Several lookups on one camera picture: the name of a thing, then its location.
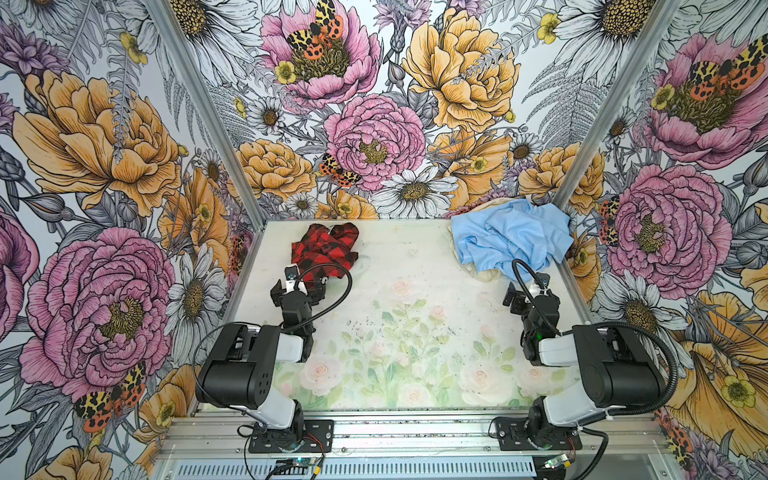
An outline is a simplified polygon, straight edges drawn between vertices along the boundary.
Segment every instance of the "blue cloth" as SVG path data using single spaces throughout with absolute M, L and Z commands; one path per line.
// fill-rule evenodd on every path
M 451 219 L 453 242 L 462 265 L 474 263 L 478 272 L 498 268 L 515 278 L 512 261 L 523 260 L 533 268 L 549 266 L 548 255 L 561 262 L 574 239 L 568 232 L 568 215 L 555 205 L 535 207 L 526 199 L 498 207 L 456 215 Z M 531 276 L 518 268 L 523 280 Z

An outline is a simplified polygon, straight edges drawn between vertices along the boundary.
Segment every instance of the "wall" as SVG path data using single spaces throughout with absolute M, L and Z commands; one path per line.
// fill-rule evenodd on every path
M 602 194 L 572 224 L 595 316 L 651 329 L 677 357 L 659 420 L 692 478 L 768 475 L 767 19 L 764 2 L 680 9 L 672 28 L 690 31 L 669 31 L 615 112 Z M 718 73 L 754 41 L 755 69 L 729 73 L 745 84 L 704 89 L 696 62 Z
M 654 2 L 331 3 L 341 33 L 325 46 L 311 43 L 323 0 L 229 2 L 232 31 L 257 33 L 226 41 L 201 26 L 223 7 L 172 4 L 269 218 L 450 217 L 493 197 L 548 201 Z M 603 168 L 596 157 L 583 214 L 603 194 Z
M 0 16 L 3 476 L 147 478 L 253 229 L 141 2 Z

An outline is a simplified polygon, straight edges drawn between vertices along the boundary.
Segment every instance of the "floral tablecloth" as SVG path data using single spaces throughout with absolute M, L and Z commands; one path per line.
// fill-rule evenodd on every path
M 290 263 L 291 242 L 311 223 L 267 224 L 236 320 L 280 322 L 269 290 Z M 502 305 L 508 279 L 469 276 L 452 252 L 449 220 L 356 225 L 352 292 L 316 322 L 306 363 L 277 364 L 273 388 L 305 410 L 463 409 L 527 406 L 578 380 L 576 367 L 525 360 L 520 317 Z M 561 299 L 561 328 L 578 323 L 568 316 L 575 308 L 558 271 L 546 272 Z M 332 278 L 316 311 L 345 287 L 345 279 Z

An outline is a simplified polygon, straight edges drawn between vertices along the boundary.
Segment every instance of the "printed pink rose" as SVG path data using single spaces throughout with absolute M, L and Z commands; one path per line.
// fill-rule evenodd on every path
M 608 261 L 679 299 L 696 293 L 724 262 L 733 235 L 715 180 L 691 165 L 643 167 L 619 197 L 616 247 Z
M 768 136 L 768 74 L 744 90 L 729 86 L 704 101 L 691 97 L 694 63 L 722 65 L 748 45 L 732 47 L 731 38 L 718 45 L 715 36 L 694 35 L 667 63 L 667 70 L 655 79 L 657 92 L 644 125 L 645 139 L 654 151 L 708 170 L 725 167 Z
M 0 341 L 16 324 L 24 305 L 24 284 L 39 263 L 35 241 L 18 220 L 0 209 Z
M 326 120 L 328 153 L 345 170 L 362 176 L 363 190 L 379 190 L 382 181 L 416 170 L 426 141 L 419 116 L 377 94 L 353 98 L 341 114 Z
M 151 375 L 170 349 L 163 330 L 174 277 L 163 250 L 128 228 L 54 253 L 29 290 L 36 336 L 22 350 L 22 378 L 78 399 L 108 391 L 142 361 Z
M 376 34 L 368 36 L 357 11 L 344 9 L 336 0 L 336 14 L 343 22 L 343 33 L 333 46 L 326 46 L 319 60 L 307 60 L 302 51 L 294 51 L 286 38 L 299 30 L 310 29 L 315 21 L 315 7 L 309 13 L 296 11 L 293 16 L 280 11 L 261 21 L 261 36 L 266 55 L 262 62 L 274 68 L 277 80 L 286 85 L 291 98 L 302 109 L 322 108 L 349 100 L 359 92 L 373 88 L 379 74 L 381 45 Z M 294 105 L 286 104 L 290 110 Z

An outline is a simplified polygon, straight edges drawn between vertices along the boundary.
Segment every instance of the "plaid cloth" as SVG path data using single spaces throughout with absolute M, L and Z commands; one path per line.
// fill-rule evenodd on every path
M 357 252 L 352 252 L 351 249 L 359 235 L 360 232 L 352 223 L 335 225 L 331 229 L 313 223 L 301 241 L 291 245 L 291 262 L 299 266 L 300 272 L 320 263 L 338 263 L 349 270 L 357 260 Z M 338 268 L 323 266 L 309 272 L 303 281 L 311 282 L 324 276 L 341 278 L 344 272 Z

